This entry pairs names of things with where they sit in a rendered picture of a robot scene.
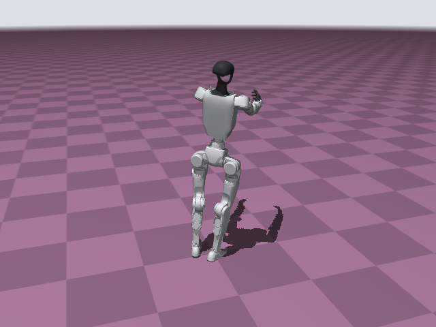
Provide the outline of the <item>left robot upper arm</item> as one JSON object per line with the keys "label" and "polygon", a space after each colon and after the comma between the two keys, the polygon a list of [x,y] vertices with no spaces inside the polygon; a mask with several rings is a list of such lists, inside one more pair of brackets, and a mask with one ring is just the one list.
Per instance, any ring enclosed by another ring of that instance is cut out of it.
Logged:
{"label": "left robot upper arm", "polygon": [[206,89],[204,89],[204,88],[202,88],[202,87],[198,87],[198,89],[197,89],[197,91],[196,91],[194,97],[195,97],[197,100],[199,100],[199,101],[202,102],[202,98],[203,98],[203,95],[204,95],[205,91],[206,91]]}

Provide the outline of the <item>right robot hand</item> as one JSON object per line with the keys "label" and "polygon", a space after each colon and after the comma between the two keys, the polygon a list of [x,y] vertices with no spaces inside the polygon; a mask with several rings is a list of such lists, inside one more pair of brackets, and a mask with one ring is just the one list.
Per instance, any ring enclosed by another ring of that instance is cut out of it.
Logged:
{"label": "right robot hand", "polygon": [[258,101],[261,100],[261,97],[260,97],[258,91],[256,91],[256,90],[254,89],[254,91],[253,91],[252,93],[255,93],[255,94],[256,94],[256,95],[252,95],[252,96],[256,96],[256,97],[253,98],[253,99],[255,100],[255,102],[258,102]]}

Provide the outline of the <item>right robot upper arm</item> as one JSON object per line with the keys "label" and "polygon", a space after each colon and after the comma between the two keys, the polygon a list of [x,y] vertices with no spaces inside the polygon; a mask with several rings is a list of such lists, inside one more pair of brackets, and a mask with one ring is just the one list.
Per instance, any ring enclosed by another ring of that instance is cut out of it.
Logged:
{"label": "right robot upper arm", "polygon": [[255,114],[254,109],[253,109],[254,104],[252,104],[250,98],[245,96],[245,95],[235,97],[234,105],[239,110],[244,110],[245,114],[248,114],[249,116],[252,116]]}

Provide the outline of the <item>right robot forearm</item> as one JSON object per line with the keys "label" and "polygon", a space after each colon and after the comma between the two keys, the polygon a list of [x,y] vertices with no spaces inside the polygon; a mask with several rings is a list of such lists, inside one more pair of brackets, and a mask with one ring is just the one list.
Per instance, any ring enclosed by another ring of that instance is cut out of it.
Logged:
{"label": "right robot forearm", "polygon": [[262,100],[260,100],[258,102],[255,102],[255,100],[254,100],[253,104],[254,104],[254,107],[253,107],[254,113],[257,114],[258,111],[260,110],[260,108],[262,107]]}

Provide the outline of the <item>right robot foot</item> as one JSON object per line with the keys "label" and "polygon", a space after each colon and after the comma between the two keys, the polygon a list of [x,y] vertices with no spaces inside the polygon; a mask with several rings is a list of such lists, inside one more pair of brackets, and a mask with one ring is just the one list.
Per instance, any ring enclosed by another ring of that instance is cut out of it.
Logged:
{"label": "right robot foot", "polygon": [[207,260],[213,262],[213,261],[217,260],[218,258],[224,256],[226,253],[227,253],[226,249],[220,249],[219,253],[215,253],[215,250],[210,251],[208,253]]}

